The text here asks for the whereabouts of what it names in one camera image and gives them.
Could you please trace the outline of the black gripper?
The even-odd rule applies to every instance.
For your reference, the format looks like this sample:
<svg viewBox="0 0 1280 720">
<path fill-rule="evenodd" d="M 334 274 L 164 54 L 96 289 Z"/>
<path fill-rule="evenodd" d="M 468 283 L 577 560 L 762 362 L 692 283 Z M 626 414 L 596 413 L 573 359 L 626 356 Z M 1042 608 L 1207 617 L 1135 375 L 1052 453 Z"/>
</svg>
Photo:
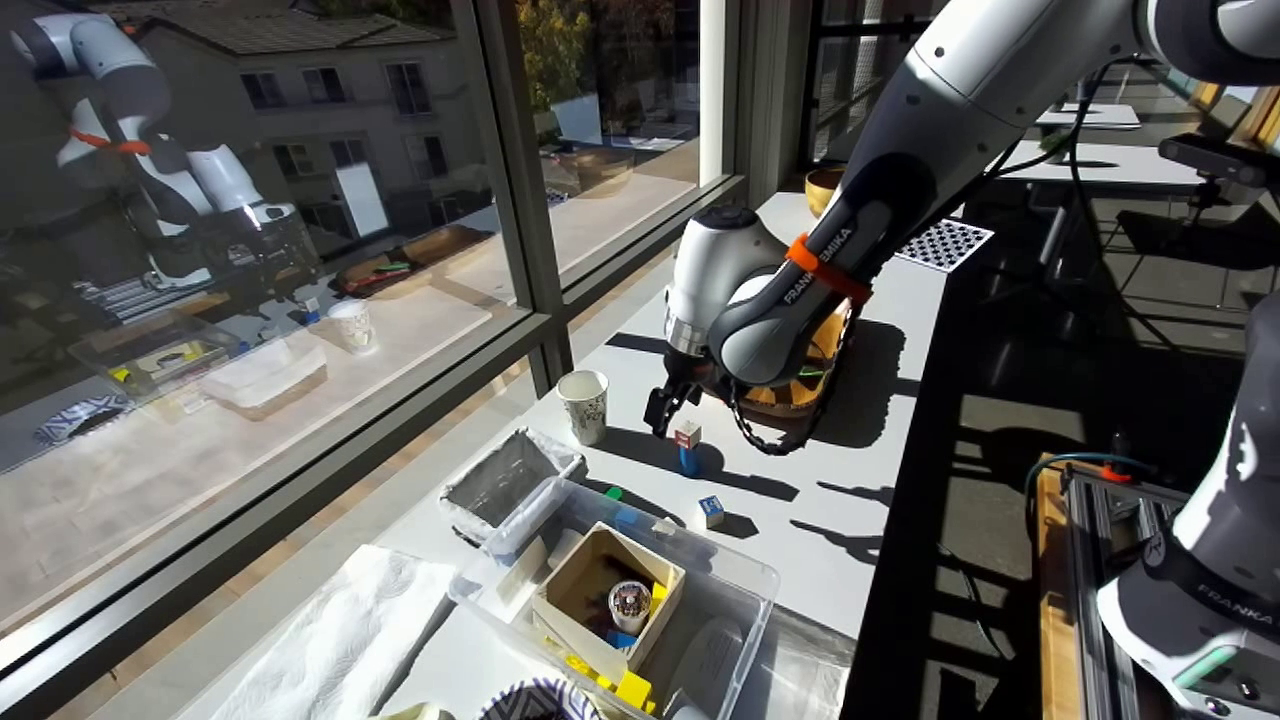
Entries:
<svg viewBox="0 0 1280 720">
<path fill-rule="evenodd" d="M 662 350 L 662 370 L 666 379 L 653 386 L 644 403 L 644 423 L 653 435 L 662 435 L 682 403 L 723 386 L 723 369 L 708 356 Z"/>
</svg>

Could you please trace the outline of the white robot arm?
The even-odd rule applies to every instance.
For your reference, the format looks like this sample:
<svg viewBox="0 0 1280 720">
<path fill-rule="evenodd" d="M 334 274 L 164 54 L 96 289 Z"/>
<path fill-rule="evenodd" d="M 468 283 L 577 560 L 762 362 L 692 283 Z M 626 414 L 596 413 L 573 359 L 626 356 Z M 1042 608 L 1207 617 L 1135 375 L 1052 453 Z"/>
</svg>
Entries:
<svg viewBox="0 0 1280 720">
<path fill-rule="evenodd" d="M 1152 53 L 1218 82 L 1280 79 L 1280 0 L 949 0 L 870 102 L 818 219 L 776 241 L 749 210 L 695 216 L 674 247 L 662 369 L 644 423 L 799 370 L 813 332 L 870 297 L 882 260 L 945 216 L 1078 75 Z M 1142 554 L 1096 589 L 1120 650 L 1180 707 L 1275 720 L 1280 300 L 1248 321 L 1213 468 Z"/>
</svg>

